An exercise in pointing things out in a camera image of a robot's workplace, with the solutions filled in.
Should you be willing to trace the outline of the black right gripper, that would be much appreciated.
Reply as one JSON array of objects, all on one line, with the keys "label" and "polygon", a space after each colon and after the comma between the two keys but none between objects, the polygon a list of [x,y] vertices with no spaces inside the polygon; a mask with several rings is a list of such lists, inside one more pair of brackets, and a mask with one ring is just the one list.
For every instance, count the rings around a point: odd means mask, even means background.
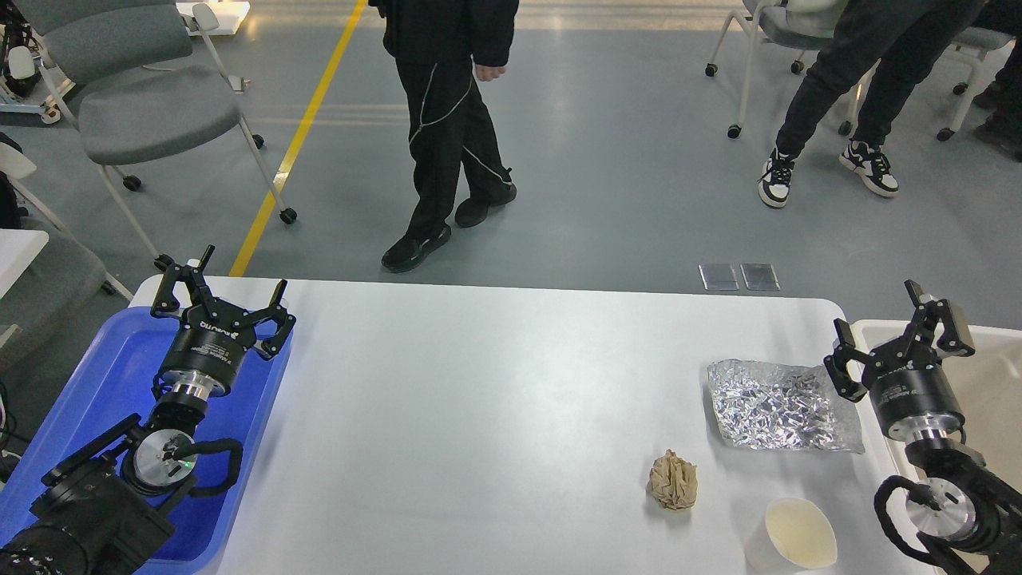
[{"label": "black right gripper", "polygon": [[[976,346],[966,314],[959,306],[949,299],[936,299],[915,280],[905,280],[904,285],[915,306],[905,324],[905,349],[882,345],[870,353],[861,351],[854,345],[850,325],[836,318],[837,345],[822,364],[839,396],[858,402],[869,392],[887,439],[915,442],[946,437],[960,432],[966,418],[950,389],[942,358],[972,356]],[[858,381],[848,371],[850,363],[862,365]]]}]

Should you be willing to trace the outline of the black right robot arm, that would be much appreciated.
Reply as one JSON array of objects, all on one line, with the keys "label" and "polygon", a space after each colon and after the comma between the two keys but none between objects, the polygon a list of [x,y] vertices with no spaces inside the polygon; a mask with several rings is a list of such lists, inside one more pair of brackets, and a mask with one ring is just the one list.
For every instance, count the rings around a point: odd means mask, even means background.
[{"label": "black right robot arm", "polygon": [[873,496],[884,535],[910,559],[948,574],[971,574],[962,553],[987,557],[987,574],[1018,574],[1019,492],[966,444],[966,418],[942,363],[969,357],[975,345],[966,317],[905,280],[912,318],[897,338],[862,351],[850,325],[835,320],[837,342],[822,364],[841,397],[869,398],[881,433],[901,442],[924,479],[894,474]]}]

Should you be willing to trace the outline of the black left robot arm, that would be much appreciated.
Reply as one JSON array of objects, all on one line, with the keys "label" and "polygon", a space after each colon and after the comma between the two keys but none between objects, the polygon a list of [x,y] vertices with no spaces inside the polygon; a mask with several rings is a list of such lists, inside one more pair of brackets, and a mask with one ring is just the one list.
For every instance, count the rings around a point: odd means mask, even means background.
[{"label": "black left robot arm", "polygon": [[156,259],[149,312],[103,325],[2,492],[4,574],[190,574],[222,545],[289,354],[286,280],[249,310]]}]

